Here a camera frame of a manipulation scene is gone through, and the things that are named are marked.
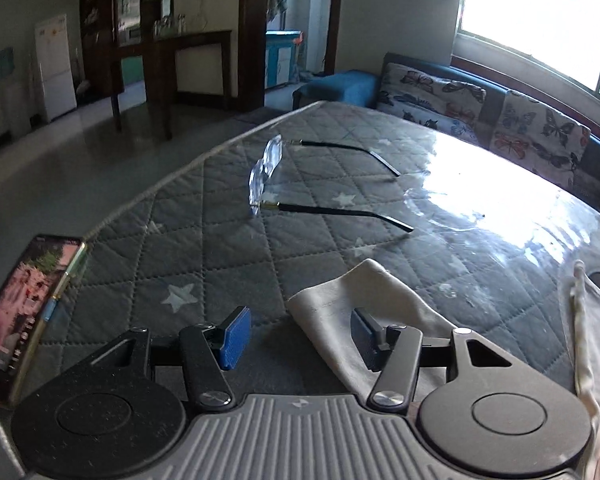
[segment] folded cloth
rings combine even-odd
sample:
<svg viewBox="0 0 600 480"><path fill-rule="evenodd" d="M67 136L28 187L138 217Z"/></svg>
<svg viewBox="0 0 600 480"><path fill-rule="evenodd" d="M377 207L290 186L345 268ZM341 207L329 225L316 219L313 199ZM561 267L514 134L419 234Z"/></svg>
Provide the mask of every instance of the folded cloth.
<svg viewBox="0 0 600 480"><path fill-rule="evenodd" d="M374 260L365 260L343 276L306 288L286 304L294 320L340 381L365 402L379 372L369 371L351 339L350 318L364 308L380 325L414 326L425 337L450 337L455 326ZM415 400L445 383L439 368L420 371Z"/></svg>
<svg viewBox="0 0 600 480"><path fill-rule="evenodd" d="M591 417L593 439L581 462L584 480L600 480L600 289L584 263L574 265L571 289L576 392Z"/></svg>

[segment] eyeglass temple arm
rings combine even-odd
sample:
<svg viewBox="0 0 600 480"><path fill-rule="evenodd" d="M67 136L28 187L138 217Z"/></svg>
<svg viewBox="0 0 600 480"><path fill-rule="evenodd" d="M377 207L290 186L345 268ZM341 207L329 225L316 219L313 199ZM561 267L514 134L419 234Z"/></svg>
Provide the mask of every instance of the eyeglass temple arm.
<svg viewBox="0 0 600 480"><path fill-rule="evenodd" d="M316 142L314 140L292 140L291 142L292 144L298 144L299 146L323 146L326 148L343 148L344 150L356 150L357 152L368 153L380 164L382 164L389 171L391 171L395 176L400 176L400 172L396 170L386 160L384 160L384 158L382 158L376 152L373 152L372 150L367 150L366 148L359 148L358 146L350 146L348 144L338 144L336 142Z"/></svg>
<svg viewBox="0 0 600 480"><path fill-rule="evenodd" d="M413 232L413 227L407 225L395 218L390 216L381 215L374 213L373 211L360 211L355 209L336 209L332 207L316 207L309 205L296 205L296 204L283 204L275 202L261 202L260 207L263 209L277 209L278 211L285 211L288 213L311 213L318 215L340 215L340 216L368 216L371 218L378 218L385 222L396 226L398 229L402 229L407 233Z"/></svg>

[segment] refrigerator door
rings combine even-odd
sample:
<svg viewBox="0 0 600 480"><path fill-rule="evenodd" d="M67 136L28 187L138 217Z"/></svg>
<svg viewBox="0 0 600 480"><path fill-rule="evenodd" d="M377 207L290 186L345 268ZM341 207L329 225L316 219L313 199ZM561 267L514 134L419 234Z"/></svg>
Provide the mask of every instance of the refrigerator door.
<svg viewBox="0 0 600 480"><path fill-rule="evenodd" d="M66 15L36 25L36 55L42 81L71 70Z"/></svg>
<svg viewBox="0 0 600 480"><path fill-rule="evenodd" d="M42 82L42 92L45 101L46 122L50 122L77 107L74 78L71 70L44 80Z"/></svg>

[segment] smartphone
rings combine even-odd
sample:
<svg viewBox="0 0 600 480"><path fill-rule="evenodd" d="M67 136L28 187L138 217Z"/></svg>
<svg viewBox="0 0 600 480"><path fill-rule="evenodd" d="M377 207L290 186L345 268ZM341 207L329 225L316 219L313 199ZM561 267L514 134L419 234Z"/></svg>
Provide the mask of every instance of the smartphone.
<svg viewBox="0 0 600 480"><path fill-rule="evenodd" d="M86 245L80 238L38 235L29 243L0 289L0 405L18 401L24 375L46 322Z"/></svg>

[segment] eyeglasses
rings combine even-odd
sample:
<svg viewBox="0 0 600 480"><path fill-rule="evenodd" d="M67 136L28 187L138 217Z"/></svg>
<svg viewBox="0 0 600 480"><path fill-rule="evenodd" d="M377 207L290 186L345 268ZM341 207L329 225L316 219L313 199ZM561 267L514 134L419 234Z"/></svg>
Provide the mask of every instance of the eyeglasses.
<svg viewBox="0 0 600 480"><path fill-rule="evenodd" d="M296 146L320 146L327 148L343 148L345 150L357 150L359 152L365 152L375 158L382 165L387 167L395 176L400 176L400 173L387 161L384 160L380 155L371 150L365 148L359 148L357 146L347 146L346 144L336 144L334 142L314 142L312 140L282 140L282 136L275 136L267 143L267 147L264 150L264 155L261 159L256 162L256 165L251 170L251 176L249 177L249 204L251 205L251 212L257 215L260 208L267 210L278 210L289 213L309 213L309 214L320 214L320 215L341 215L341 216L366 216L371 218L378 218L383 220L397 228L402 229L407 233L413 231L413 227L407 224L391 218L390 216L381 215L372 211L362 211L354 209L337 209L331 207L318 207L318 206L307 206L298 204L285 204L280 202L267 202L261 201L262 193L264 192L264 185L267 180L270 179L273 171L277 168L280 160L282 160L282 147L284 144L294 144Z"/></svg>

